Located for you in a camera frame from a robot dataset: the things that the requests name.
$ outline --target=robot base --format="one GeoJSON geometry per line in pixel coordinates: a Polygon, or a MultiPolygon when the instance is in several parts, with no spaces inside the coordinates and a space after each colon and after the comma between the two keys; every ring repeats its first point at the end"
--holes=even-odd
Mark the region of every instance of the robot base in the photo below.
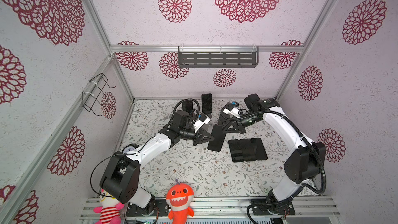
{"type": "MultiPolygon", "coordinates": [[[[269,198],[252,199],[251,204],[269,203],[269,198]]],[[[286,205],[278,206],[257,206],[252,208],[254,215],[295,215],[295,209],[292,202],[287,202],[286,205]]]]}
{"type": "Polygon", "coordinates": [[[146,213],[146,211],[135,204],[129,203],[129,207],[127,208],[126,216],[127,217],[142,217],[142,216],[156,216],[158,212],[155,207],[159,209],[159,216],[168,216],[169,215],[169,205],[166,203],[166,200],[154,200],[154,207],[151,213],[146,213]]]}

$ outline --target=red striped shirt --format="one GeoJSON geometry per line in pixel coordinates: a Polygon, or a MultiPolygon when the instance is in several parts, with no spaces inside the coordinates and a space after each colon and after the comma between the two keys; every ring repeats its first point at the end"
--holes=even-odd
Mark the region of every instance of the red striped shirt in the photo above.
{"type": "Polygon", "coordinates": [[[109,224],[111,219],[115,216],[119,216],[119,210],[117,210],[116,207],[103,208],[99,220],[102,224],[109,224]]]}

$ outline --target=stuffed animal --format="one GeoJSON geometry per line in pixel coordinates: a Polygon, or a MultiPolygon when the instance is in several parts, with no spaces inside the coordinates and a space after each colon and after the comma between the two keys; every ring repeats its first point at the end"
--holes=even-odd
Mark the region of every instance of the stuffed animal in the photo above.
{"type": "Polygon", "coordinates": [[[188,215],[193,217],[193,210],[189,207],[193,197],[192,188],[185,183],[179,183],[167,192],[166,202],[172,209],[169,219],[173,219],[173,224],[185,224],[188,215]]]}
{"type": "Polygon", "coordinates": [[[124,204],[116,200],[114,197],[104,197],[103,195],[111,196],[108,192],[101,189],[101,197],[99,198],[102,207],[96,207],[94,212],[99,214],[99,221],[95,224],[120,224],[122,222],[120,218],[120,212],[124,208],[124,204]]]}

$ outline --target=phone screen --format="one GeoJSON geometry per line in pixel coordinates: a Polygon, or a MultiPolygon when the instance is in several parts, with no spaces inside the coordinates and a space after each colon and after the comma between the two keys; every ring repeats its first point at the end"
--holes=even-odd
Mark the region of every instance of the phone screen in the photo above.
{"type": "Polygon", "coordinates": [[[202,112],[213,112],[213,95],[211,93],[202,94],[202,112]]]}

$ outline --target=pink plush toy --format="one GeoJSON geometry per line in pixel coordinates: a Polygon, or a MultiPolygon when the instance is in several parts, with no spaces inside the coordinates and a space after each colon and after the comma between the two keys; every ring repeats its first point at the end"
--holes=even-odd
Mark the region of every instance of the pink plush toy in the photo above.
{"type": "MultiPolygon", "coordinates": [[[[101,189],[101,194],[111,196],[108,192],[101,189]]],[[[99,214],[99,221],[95,224],[121,224],[120,212],[124,208],[124,204],[116,200],[114,197],[104,197],[101,195],[99,200],[102,203],[102,207],[96,207],[94,212],[99,214]]]]}

